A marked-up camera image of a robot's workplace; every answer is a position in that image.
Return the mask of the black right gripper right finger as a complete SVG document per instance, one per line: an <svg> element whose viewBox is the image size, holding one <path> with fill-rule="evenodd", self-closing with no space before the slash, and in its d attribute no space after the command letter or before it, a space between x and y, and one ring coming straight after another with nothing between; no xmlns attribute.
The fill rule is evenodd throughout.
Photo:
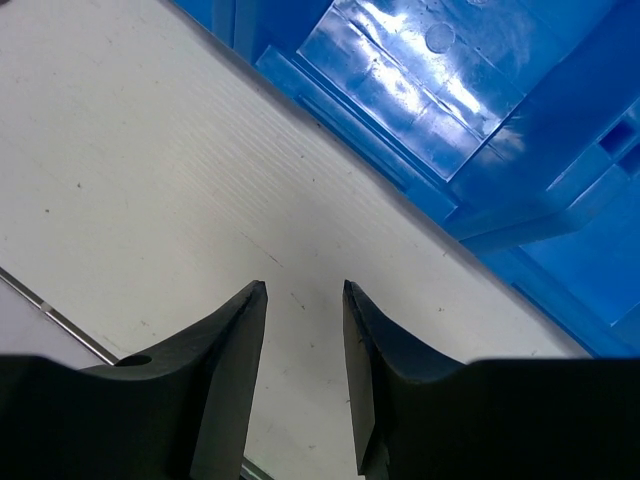
<svg viewBox="0 0 640 480"><path fill-rule="evenodd" d="M368 479L635 479L635 359L464 364L354 282L343 336L358 473Z"/></svg>

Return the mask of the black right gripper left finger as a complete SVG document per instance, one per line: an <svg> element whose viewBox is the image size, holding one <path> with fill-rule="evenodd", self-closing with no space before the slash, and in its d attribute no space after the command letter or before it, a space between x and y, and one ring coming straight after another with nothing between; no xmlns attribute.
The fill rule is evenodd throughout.
<svg viewBox="0 0 640 480"><path fill-rule="evenodd" d="M266 323L244 287L202 320L112 366L1 359L5 479L236 479Z"/></svg>

